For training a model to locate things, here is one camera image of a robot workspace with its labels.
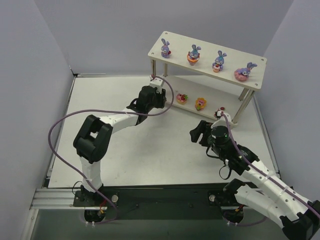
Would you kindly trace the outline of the white strawberry cake slice toy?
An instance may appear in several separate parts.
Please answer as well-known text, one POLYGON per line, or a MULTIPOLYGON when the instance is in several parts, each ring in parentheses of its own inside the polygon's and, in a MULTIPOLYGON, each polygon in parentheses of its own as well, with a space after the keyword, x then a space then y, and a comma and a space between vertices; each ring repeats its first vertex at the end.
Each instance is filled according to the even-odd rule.
POLYGON ((215 117, 216 119, 220 119, 220 118, 223 116, 225 109, 226 109, 225 107, 220 107, 220 108, 214 113, 214 117, 215 117))

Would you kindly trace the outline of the pink bear yellow flower toy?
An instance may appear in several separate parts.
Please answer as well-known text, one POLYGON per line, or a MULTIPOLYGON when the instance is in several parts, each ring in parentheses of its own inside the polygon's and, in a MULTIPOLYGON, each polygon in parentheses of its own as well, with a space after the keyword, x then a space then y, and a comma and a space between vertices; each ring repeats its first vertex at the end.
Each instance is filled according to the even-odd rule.
POLYGON ((206 105, 207 101, 203 97, 199 97, 196 99, 194 107, 197 111, 202 111, 206 105))

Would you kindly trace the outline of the pink strawberry cake toy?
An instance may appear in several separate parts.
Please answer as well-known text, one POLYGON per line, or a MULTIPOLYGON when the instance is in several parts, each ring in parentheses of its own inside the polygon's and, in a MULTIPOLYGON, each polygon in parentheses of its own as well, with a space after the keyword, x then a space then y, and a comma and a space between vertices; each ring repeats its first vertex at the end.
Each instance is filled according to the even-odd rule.
POLYGON ((184 105, 184 104, 188 101, 188 95, 178 93, 178 94, 176 95, 176 101, 177 101, 179 104, 184 105))

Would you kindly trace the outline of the small purple bunny toy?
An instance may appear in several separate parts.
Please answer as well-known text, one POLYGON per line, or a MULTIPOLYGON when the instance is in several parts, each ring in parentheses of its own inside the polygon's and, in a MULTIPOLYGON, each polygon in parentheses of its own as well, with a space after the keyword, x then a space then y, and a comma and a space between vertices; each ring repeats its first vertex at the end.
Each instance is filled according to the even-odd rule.
POLYGON ((171 55, 171 51, 169 48, 170 42, 165 40, 164 38, 161 38, 161 42, 163 43, 163 46, 161 47, 161 56, 168 59, 171 55))

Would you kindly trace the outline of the purple bunny holding cupcake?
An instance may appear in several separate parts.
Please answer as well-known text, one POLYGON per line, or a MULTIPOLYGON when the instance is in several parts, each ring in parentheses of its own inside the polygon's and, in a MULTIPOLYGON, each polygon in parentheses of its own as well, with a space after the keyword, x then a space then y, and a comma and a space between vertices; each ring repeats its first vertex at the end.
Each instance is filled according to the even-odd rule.
POLYGON ((222 52, 221 50, 219 50, 217 53, 218 53, 218 57, 212 63, 212 70, 215 73, 219 73, 223 70, 225 57, 227 56, 227 54, 225 52, 222 52))

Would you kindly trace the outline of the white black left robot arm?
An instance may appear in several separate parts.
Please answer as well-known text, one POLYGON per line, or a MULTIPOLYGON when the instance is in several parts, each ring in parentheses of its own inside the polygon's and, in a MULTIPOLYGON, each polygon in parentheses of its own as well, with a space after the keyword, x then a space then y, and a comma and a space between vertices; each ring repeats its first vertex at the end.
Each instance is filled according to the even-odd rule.
POLYGON ((83 195, 94 200, 102 198, 96 192, 103 187, 100 161, 107 153, 112 134, 141 124, 152 109, 164 108, 166 101, 165 89, 158 91, 148 85, 142 87, 138 98, 123 110, 124 114, 87 116, 73 141, 84 174, 80 187, 83 195))

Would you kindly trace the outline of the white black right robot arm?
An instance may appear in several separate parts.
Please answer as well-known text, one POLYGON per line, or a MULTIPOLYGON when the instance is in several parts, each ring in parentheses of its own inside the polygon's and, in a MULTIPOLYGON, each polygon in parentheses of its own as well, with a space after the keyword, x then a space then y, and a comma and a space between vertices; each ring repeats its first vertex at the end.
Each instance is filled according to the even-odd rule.
POLYGON ((320 229, 319 200, 310 201, 285 184, 255 153, 236 143, 229 128, 201 120, 189 134, 191 142, 213 151, 213 158, 256 186, 235 178, 223 188, 227 197, 272 220, 290 240, 310 240, 320 229))

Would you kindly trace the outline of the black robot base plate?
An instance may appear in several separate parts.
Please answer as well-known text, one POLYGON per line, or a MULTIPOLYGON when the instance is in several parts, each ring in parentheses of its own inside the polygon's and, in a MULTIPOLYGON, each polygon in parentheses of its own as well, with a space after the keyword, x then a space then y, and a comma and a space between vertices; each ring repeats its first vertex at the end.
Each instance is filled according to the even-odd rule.
POLYGON ((103 186, 101 195, 75 192, 73 206, 84 219, 106 220, 220 220, 239 223, 244 207, 224 191, 225 183, 103 186))

